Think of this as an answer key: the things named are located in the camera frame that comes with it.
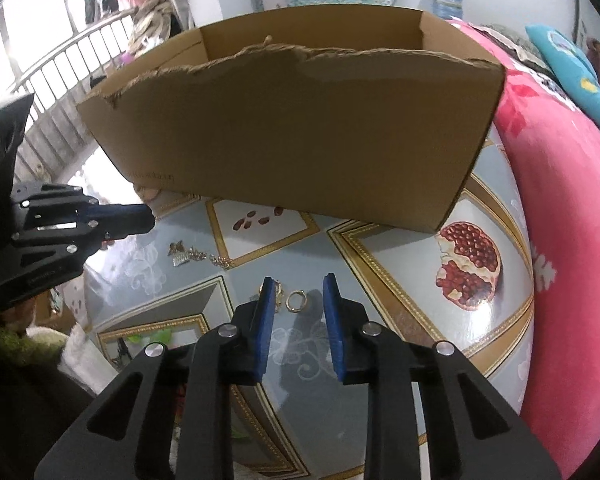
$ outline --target green fuzzy fabric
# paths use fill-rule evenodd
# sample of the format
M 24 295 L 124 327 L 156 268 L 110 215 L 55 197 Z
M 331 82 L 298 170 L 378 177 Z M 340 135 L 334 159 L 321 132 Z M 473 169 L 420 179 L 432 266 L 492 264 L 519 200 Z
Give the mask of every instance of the green fuzzy fabric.
M 66 340 L 67 336 L 51 329 L 29 337 L 0 326 L 0 360 L 16 366 L 57 363 Z

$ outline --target patterned tablecloth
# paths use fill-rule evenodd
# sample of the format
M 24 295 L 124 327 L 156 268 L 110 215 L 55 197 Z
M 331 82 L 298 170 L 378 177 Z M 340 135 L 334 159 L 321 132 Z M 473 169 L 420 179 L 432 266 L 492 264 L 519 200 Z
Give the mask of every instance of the patterned tablecloth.
M 130 184 L 113 173 L 86 167 L 86 192 L 131 202 Z M 129 192 L 132 199 L 120 198 Z M 283 300 L 294 290 L 308 297 L 299 314 L 283 303 L 275 315 L 262 386 L 233 390 L 237 462 L 270 478 L 362 478 L 367 393 L 341 386 L 331 366 L 321 300 L 328 272 L 343 297 L 408 341 L 453 341 L 520 410 L 533 332 L 532 266 L 520 196 L 495 128 L 439 235 L 166 192 L 152 206 L 162 211 L 153 231 L 116 242 L 86 266 L 91 337 L 117 367 L 151 340 L 187 344 L 229 321 L 237 305 L 256 297 L 264 276 L 282 284 Z M 168 253 L 180 240 L 230 258 L 233 267 L 209 258 L 174 267 Z

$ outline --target blue gripper pad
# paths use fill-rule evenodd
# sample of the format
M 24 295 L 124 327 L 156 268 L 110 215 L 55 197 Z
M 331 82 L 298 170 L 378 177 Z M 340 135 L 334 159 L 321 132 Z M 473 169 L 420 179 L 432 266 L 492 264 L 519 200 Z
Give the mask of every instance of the blue gripper pad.
M 345 377 L 344 366 L 344 333 L 338 308 L 340 306 L 340 291 L 334 274 L 327 274 L 322 282 L 322 305 L 324 319 L 327 322 L 329 345 L 331 346 L 331 361 L 338 380 L 342 382 Z
M 276 283 L 267 276 L 262 283 L 262 292 L 258 298 L 254 315 L 254 326 L 257 327 L 257 332 L 254 338 L 255 364 L 253 373 L 257 382 L 262 381 L 262 377 L 267 371 L 271 330 L 273 329 L 273 315 L 275 313 Z

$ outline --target yellow spot on pillow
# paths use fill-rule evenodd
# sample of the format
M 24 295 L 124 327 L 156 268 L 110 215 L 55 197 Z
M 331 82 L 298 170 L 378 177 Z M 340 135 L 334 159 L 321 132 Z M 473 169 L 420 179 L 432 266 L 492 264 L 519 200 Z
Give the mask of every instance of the yellow spot on pillow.
M 591 92 L 592 94 L 595 94 L 596 92 L 598 92 L 598 87 L 596 85 L 594 85 L 586 77 L 583 77 L 580 80 L 580 86 L 582 86 L 587 92 Z

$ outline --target pink floral blanket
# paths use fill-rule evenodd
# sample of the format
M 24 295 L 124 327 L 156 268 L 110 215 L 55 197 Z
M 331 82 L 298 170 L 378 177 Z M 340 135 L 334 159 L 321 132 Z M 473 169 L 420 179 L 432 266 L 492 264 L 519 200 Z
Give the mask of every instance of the pink floral blanket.
M 600 439 L 600 130 L 550 79 L 496 56 L 494 123 L 522 196 L 534 258 L 534 348 L 522 417 L 568 478 Z

